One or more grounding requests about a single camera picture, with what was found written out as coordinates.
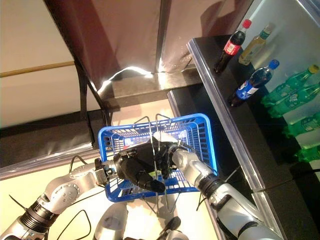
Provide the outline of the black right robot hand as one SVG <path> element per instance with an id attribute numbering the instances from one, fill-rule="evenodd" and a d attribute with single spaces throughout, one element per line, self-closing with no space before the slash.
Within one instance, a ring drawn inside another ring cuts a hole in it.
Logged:
<path id="1" fill-rule="evenodd" d="M 155 144 L 158 148 L 161 148 L 163 146 L 179 145 L 178 139 L 163 131 L 156 131 L 155 133 L 153 133 L 152 139 L 155 140 Z"/>

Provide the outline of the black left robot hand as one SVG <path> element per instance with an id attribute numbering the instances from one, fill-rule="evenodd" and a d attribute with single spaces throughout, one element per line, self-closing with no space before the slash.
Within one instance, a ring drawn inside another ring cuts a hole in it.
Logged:
<path id="1" fill-rule="evenodd" d="M 173 165 L 169 157 L 172 146 L 172 142 L 161 142 L 160 150 L 156 150 L 149 140 L 121 150 L 113 158 L 118 177 L 131 181 L 141 189 L 163 193 L 165 184 L 154 179 L 150 173 L 159 170 L 164 179 L 169 177 Z"/>

